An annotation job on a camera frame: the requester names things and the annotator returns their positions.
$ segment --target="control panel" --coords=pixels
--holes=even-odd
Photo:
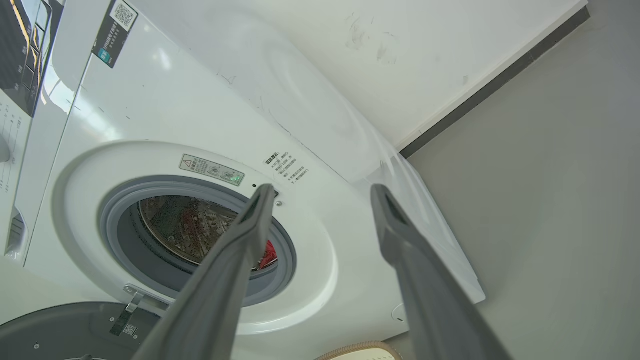
[[[26,229],[15,194],[62,9],[57,1],[0,1],[0,256],[20,255]]]

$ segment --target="qr code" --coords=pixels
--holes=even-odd
[[[129,32],[133,22],[138,17],[138,13],[122,0],[116,0],[110,13],[111,18]]]
[[[122,332],[124,332],[125,334],[129,334],[131,336],[134,336],[136,334],[137,330],[138,330],[137,327],[135,327],[135,326],[133,326],[133,325],[128,323],[127,327],[125,327],[124,331],[122,331]]]

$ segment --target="front-loading washing machine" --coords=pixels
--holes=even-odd
[[[271,183],[269,243],[252,269],[233,358],[313,359],[408,330],[369,201],[382,183],[467,295],[484,299],[416,171],[250,8],[63,5],[3,8],[12,30],[2,36],[17,45],[0,60],[0,102],[21,132],[3,132],[13,177],[3,177],[10,236],[0,245],[17,266],[94,301],[126,304],[139,291],[154,311]]]

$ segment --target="gray rubber gasket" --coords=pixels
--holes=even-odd
[[[135,231],[129,208],[140,200],[162,195],[197,197],[215,202],[221,206],[240,213],[249,199],[243,195],[215,183],[182,176],[149,176],[129,181],[115,188],[106,197],[99,218],[102,239],[114,258],[135,278],[148,287],[171,298],[176,298],[179,290],[191,277],[189,269],[180,269],[169,265],[148,247],[140,247],[137,240],[144,243],[140,234]],[[130,229],[124,229],[131,222]],[[259,272],[252,273],[247,287],[247,296],[243,306],[251,306],[267,301],[278,295],[291,281],[296,269],[296,252],[286,230],[274,218],[269,230],[269,240],[278,254],[278,263]],[[133,244],[136,249],[129,249]],[[152,258],[160,260],[152,268],[145,263]],[[141,268],[152,269],[153,275],[145,273]]]

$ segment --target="dark baseboard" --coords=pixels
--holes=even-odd
[[[495,79],[491,80],[482,89],[472,95],[462,105],[458,106],[455,110],[450,112],[444,119],[440,120],[431,129],[427,130],[424,134],[420,135],[412,143],[407,145],[400,154],[405,158],[415,154],[428,142],[438,136],[442,131],[445,131],[449,126],[453,125],[460,118],[465,116],[468,112],[473,110],[481,102],[487,100],[494,92],[503,87],[511,79],[515,78],[524,69],[533,64],[540,56],[545,52],[551,50],[560,40],[564,39],[567,35],[577,29],[587,21],[591,15],[586,6],[580,9],[574,16],[567,20],[564,24],[560,25],[553,33],[544,38],[538,45],[534,46],[528,53],[524,54],[520,59],[517,59],[510,67],[500,73]]]

